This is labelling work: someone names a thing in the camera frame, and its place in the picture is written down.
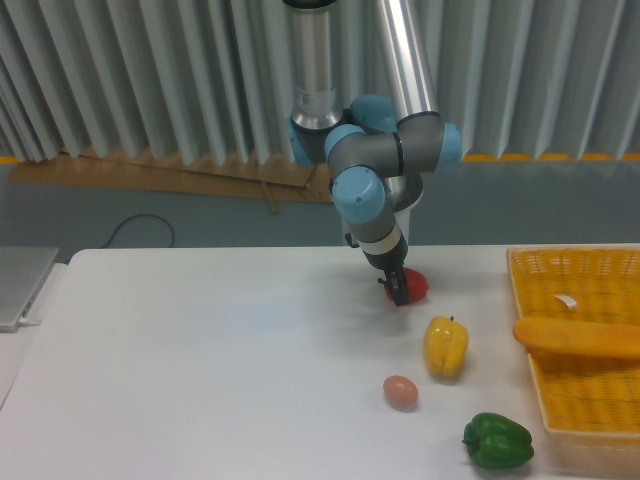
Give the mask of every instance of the yellow bell pepper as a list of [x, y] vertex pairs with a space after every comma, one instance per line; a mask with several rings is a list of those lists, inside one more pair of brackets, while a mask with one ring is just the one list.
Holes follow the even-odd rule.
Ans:
[[454, 378], [464, 361], [469, 332], [453, 317], [435, 317], [424, 333], [424, 359], [433, 375]]

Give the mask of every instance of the bell pepper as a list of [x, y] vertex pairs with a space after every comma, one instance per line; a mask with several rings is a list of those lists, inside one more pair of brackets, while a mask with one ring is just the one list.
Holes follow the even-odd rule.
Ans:
[[453, 317], [435, 317], [424, 333], [424, 359], [433, 375], [454, 378], [458, 375], [467, 345], [469, 333]]
[[515, 468], [533, 457], [531, 434], [497, 413], [479, 413], [464, 429], [471, 460], [480, 468]]

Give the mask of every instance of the yellow stripe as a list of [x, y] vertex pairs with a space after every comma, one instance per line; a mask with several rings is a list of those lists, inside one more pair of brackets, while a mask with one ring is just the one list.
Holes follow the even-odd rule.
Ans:
[[524, 153], [506, 153], [500, 157], [501, 162], [530, 162], [531, 157]]
[[538, 157], [541, 162], [572, 162], [573, 157], [565, 153], [543, 153]]
[[606, 153], [585, 153], [580, 160], [583, 162], [610, 162], [613, 158]]
[[498, 159], [496, 157], [492, 157], [491, 155], [482, 155], [482, 154], [472, 154], [465, 155], [462, 159], [463, 162], [497, 162]]

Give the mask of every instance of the black cable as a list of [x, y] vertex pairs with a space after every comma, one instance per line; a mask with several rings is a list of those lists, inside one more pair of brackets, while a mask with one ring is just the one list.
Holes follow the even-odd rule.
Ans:
[[[162, 223], [164, 223], [167, 226], [167, 228], [169, 229], [169, 232], [171, 233], [171, 241], [169, 242], [169, 245], [167, 247], [165, 247], [165, 248], [173, 248], [173, 245], [174, 245], [175, 239], [176, 239], [176, 232], [174, 231], [173, 226], [169, 223], [169, 221], [166, 218], [163, 218], [160, 215], [155, 215], [153, 213], [138, 213], [136, 215], [131, 215], [131, 216], [125, 218], [124, 220], [122, 220], [118, 224], [118, 226], [113, 230], [113, 233], [109, 237], [109, 240], [107, 240], [102, 246], [98, 247], [98, 249], [102, 250], [102, 249], [105, 249], [105, 248], [109, 247], [109, 245], [111, 245], [111, 242], [113, 242], [113, 240], [116, 238], [116, 235], [118, 234], [120, 229], [126, 223], [130, 222], [131, 220], [135, 220], [136, 218], [143, 218], [143, 217], [155, 218], [156, 220], [160, 220]], [[71, 259], [68, 259], [67, 261], [65, 261], [63, 263], [68, 265], [70, 261], [71, 261]]]

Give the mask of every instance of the blue joint cap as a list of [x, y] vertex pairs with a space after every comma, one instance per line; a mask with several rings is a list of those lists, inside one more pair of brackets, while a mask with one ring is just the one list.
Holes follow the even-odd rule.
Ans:
[[462, 138], [458, 127], [453, 123], [444, 124], [444, 136], [442, 138], [442, 148], [438, 157], [437, 170], [451, 169], [460, 163], [462, 158]]
[[344, 137], [348, 137], [354, 133], [365, 135], [364, 130], [351, 124], [340, 125], [339, 127], [331, 130], [329, 135], [327, 135], [327, 139], [324, 141], [324, 154], [327, 158], [327, 162], [329, 162], [329, 154], [331, 153], [331, 150], [333, 150], [333, 147], [335, 147]]
[[375, 220], [386, 200], [382, 181], [376, 172], [360, 165], [344, 170], [333, 182], [331, 196], [336, 209], [347, 222]]
[[307, 155], [307, 152], [304, 151], [304, 148], [298, 139], [291, 117], [287, 118], [286, 123], [287, 130], [289, 132], [289, 141], [291, 142], [291, 150], [293, 150], [293, 157], [296, 159], [296, 163], [303, 167], [312, 167], [313, 162], [309, 158], [309, 155]]
[[377, 133], [398, 131], [393, 106], [388, 97], [382, 95], [362, 95], [349, 108], [355, 123]]

